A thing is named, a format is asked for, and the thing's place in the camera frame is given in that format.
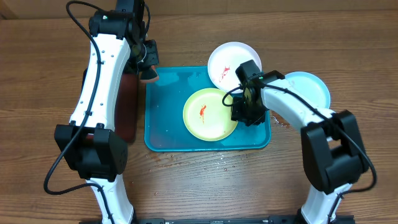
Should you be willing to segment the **yellow plate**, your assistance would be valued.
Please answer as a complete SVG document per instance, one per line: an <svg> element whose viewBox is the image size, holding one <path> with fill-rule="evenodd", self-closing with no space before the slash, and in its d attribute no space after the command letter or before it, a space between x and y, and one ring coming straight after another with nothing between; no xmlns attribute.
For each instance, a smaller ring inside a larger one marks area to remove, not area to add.
<svg viewBox="0 0 398 224"><path fill-rule="evenodd" d="M228 137L238 122L231 119L233 98L217 88L194 92L183 107L183 122L188 131L204 141L219 141Z"/></svg>

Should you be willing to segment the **green red sponge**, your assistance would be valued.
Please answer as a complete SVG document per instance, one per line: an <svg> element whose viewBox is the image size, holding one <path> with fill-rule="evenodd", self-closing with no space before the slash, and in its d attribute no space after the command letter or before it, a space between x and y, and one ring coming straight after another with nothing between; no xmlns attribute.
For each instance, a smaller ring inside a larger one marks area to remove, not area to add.
<svg viewBox="0 0 398 224"><path fill-rule="evenodd" d="M159 80L159 75L154 65L141 72L140 81L142 83L154 83L157 80Z"/></svg>

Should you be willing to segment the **light blue plate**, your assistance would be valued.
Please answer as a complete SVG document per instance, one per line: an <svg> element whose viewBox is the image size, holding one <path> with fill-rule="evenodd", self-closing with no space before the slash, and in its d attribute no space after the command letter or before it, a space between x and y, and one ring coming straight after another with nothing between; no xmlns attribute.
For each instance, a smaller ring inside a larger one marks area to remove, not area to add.
<svg viewBox="0 0 398 224"><path fill-rule="evenodd" d="M289 83L307 97L311 102L321 108L329 108L331 104L331 95L325 83L308 72L291 72L286 74L285 78Z"/></svg>

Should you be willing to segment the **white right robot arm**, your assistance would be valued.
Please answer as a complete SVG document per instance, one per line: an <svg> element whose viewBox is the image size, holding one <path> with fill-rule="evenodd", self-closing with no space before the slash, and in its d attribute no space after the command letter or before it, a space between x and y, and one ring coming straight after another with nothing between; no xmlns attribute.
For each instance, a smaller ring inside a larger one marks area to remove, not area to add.
<svg viewBox="0 0 398 224"><path fill-rule="evenodd" d="M353 184L374 165L366 154L358 124L349 111L335 113L305 99L278 71L236 70L243 90L235 97L231 118L257 125L267 110L280 114L300 131L305 175L311 183L306 202L295 215L271 215L264 223L354 223L337 208Z"/></svg>

